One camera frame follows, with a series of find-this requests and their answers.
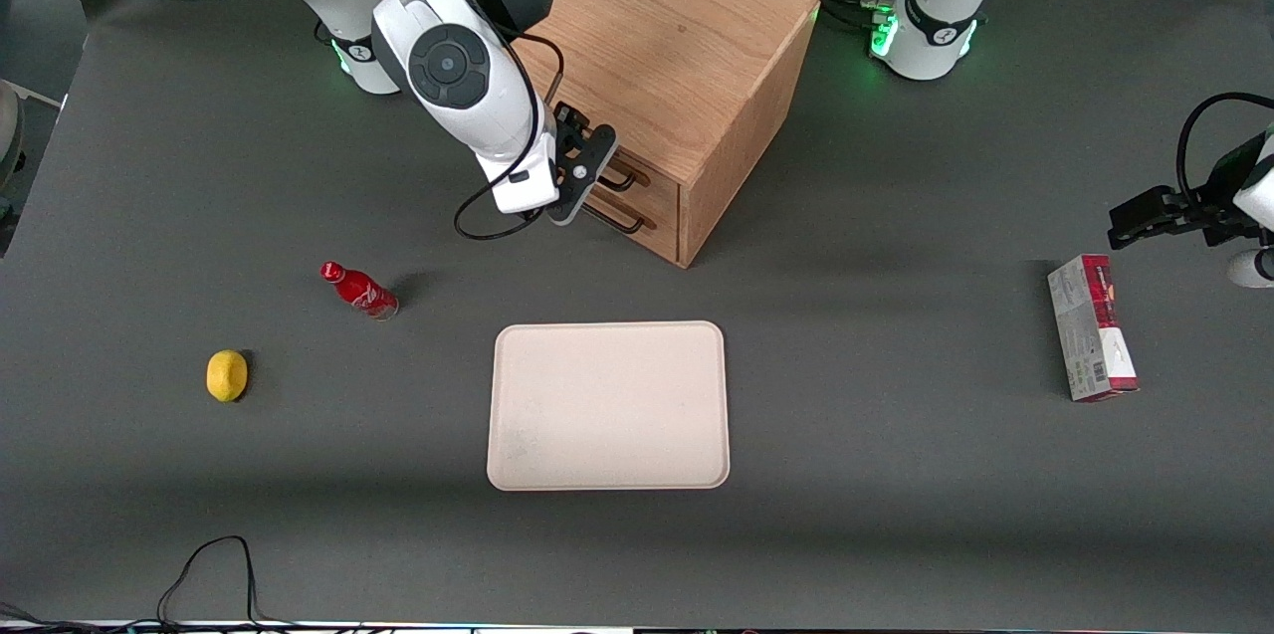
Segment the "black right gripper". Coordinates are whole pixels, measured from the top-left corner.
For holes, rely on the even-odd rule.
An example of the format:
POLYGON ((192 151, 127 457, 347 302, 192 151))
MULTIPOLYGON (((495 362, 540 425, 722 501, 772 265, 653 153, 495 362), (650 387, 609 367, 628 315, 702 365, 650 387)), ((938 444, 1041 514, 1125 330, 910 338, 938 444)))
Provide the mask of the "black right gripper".
POLYGON ((577 108, 559 101, 553 109, 555 122, 555 202, 547 206, 547 218, 555 227, 567 227, 582 208, 586 185, 599 180, 618 148, 617 130, 600 123, 590 131, 590 121, 577 108))

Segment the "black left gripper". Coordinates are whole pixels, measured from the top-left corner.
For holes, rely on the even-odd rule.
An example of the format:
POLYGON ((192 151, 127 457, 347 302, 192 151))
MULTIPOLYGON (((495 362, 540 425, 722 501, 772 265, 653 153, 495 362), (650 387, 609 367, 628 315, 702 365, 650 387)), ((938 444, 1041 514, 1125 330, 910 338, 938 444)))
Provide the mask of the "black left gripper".
MULTIPOLYGON (((1260 239, 1271 230, 1271 132, 1260 132, 1215 160, 1200 188, 1191 190, 1204 215, 1210 244, 1229 238, 1260 239)), ((1182 236, 1204 223, 1178 218, 1186 199, 1170 186, 1148 188, 1110 209, 1111 250, 1156 236, 1182 236)))

